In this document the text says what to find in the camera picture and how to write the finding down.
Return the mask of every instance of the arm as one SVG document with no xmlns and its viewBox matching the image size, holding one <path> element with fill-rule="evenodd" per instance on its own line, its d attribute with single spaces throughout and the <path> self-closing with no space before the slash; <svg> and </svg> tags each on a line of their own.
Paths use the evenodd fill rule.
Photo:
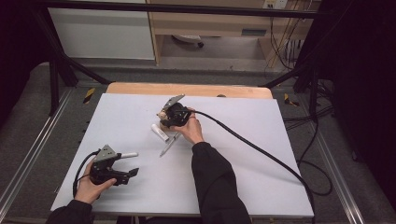
<svg viewBox="0 0 396 224">
<path fill-rule="evenodd" d="M 172 126 L 194 144 L 192 174 L 198 203 L 205 224 L 250 224 L 248 210 L 238 197 L 236 179 L 231 164 L 205 142 L 201 124 L 191 113 L 183 127 Z"/>
<path fill-rule="evenodd" d="M 46 224 L 91 224 L 93 202 L 99 195 L 116 183 L 116 179 L 107 180 L 101 185 L 94 185 L 90 180 L 93 160 L 87 165 L 84 177 L 79 180 L 78 191 L 74 200 L 67 206 L 55 209 Z"/>
<path fill-rule="evenodd" d="M 92 205 L 73 200 L 53 211 L 46 224 L 90 224 Z"/>
</svg>

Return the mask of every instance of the person's right hand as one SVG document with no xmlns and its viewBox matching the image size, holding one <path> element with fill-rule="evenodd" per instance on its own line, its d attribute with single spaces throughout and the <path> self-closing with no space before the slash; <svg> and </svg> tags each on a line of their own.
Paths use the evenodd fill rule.
<svg viewBox="0 0 396 224">
<path fill-rule="evenodd" d="M 182 127 L 171 126 L 171 131 L 182 133 L 184 138 L 193 144 L 204 142 L 204 137 L 202 135 L 202 128 L 199 120 L 195 117 L 195 113 L 191 113 L 189 120 Z"/>
</svg>

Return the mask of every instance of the white tabletop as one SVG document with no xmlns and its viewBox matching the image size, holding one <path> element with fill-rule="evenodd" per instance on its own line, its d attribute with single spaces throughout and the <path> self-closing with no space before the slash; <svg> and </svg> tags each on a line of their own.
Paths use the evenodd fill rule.
<svg viewBox="0 0 396 224">
<path fill-rule="evenodd" d="M 73 199 L 72 184 L 83 159 L 108 144 L 119 153 L 138 152 L 139 157 L 116 161 L 113 168 L 128 172 L 138 167 L 139 173 L 128 185 L 102 193 L 93 212 L 199 216 L 191 144 L 180 137 L 160 158 L 165 142 L 150 129 L 159 123 L 156 114 L 170 97 L 103 94 L 51 210 Z M 186 96 L 180 102 L 223 122 L 299 174 L 276 100 Z M 313 216 L 305 189 L 294 175 L 214 121 L 196 117 L 206 142 L 232 164 L 238 194 L 252 217 Z"/>
</svg>

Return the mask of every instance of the black jacket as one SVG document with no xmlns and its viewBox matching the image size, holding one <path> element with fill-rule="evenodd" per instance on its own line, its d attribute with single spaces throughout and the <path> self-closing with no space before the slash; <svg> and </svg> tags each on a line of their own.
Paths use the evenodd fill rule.
<svg viewBox="0 0 396 224">
<path fill-rule="evenodd" d="M 192 152 L 191 168 L 203 223 L 250 224 L 231 164 L 205 142 L 194 145 Z M 47 224 L 90 224 L 91 210 L 90 204 L 73 200 L 53 211 Z"/>
</svg>

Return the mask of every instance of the white panel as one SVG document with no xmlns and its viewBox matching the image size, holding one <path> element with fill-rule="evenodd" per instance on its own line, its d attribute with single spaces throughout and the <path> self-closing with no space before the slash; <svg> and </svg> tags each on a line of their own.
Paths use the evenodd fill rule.
<svg viewBox="0 0 396 224">
<path fill-rule="evenodd" d="M 103 94 L 51 209 L 72 200 L 73 178 L 83 158 L 109 144 L 118 153 L 139 153 L 138 157 L 116 161 L 115 170 L 140 170 L 128 185 L 102 193 L 93 205 L 94 212 L 198 215 L 191 144 L 180 137 L 160 158 L 166 144 L 150 129 L 152 123 L 159 122 L 156 114 L 169 97 Z M 222 121 L 299 173 L 276 100 L 187 96 L 181 103 Z M 312 217 L 305 189 L 295 176 L 214 121 L 196 117 L 202 123 L 205 140 L 232 164 L 239 196 L 252 216 Z"/>
<path fill-rule="evenodd" d="M 70 57 L 154 60 L 147 12 L 50 8 L 49 13 Z"/>
</svg>

